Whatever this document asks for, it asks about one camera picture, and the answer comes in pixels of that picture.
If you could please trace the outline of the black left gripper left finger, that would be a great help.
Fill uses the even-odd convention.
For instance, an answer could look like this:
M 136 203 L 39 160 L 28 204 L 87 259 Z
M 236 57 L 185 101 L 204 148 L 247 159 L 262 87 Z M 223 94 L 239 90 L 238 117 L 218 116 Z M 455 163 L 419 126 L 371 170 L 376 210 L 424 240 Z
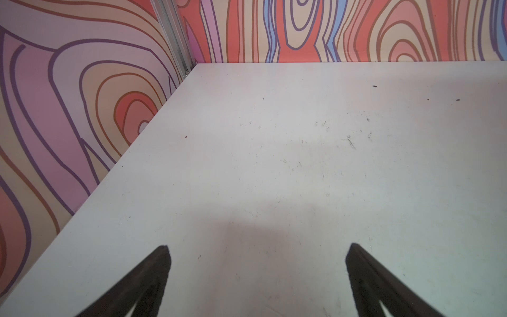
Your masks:
M 152 251 L 79 316 L 157 316 L 172 260 L 167 245 Z

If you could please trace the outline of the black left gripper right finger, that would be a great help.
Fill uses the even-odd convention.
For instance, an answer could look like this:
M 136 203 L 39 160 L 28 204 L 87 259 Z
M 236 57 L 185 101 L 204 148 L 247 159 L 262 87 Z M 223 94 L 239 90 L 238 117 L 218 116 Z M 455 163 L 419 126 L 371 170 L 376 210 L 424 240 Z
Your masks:
M 359 316 L 441 316 L 360 244 L 352 243 L 345 263 Z

